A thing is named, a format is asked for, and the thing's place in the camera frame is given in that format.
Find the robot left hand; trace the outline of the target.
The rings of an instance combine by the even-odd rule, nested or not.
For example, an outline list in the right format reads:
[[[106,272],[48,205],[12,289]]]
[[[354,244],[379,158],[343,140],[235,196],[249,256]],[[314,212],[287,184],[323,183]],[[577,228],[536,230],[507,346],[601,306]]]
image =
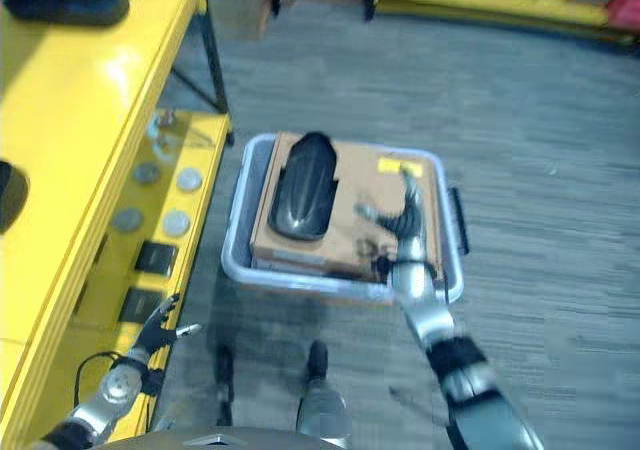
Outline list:
[[[203,329],[201,324],[190,324],[177,329],[164,327],[179,300],[179,294],[175,293],[164,299],[156,307],[146,319],[132,346],[133,350],[144,351],[151,357],[165,346],[173,345],[176,340],[196,335]]]

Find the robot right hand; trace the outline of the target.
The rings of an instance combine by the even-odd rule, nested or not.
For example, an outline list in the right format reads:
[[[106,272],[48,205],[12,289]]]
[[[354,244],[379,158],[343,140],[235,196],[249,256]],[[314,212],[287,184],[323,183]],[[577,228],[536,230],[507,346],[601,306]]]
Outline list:
[[[406,165],[401,165],[400,171],[405,193],[404,207],[399,214],[384,214],[361,202],[354,205],[354,211],[396,237],[398,260],[424,261],[427,259],[427,230],[423,192]]]

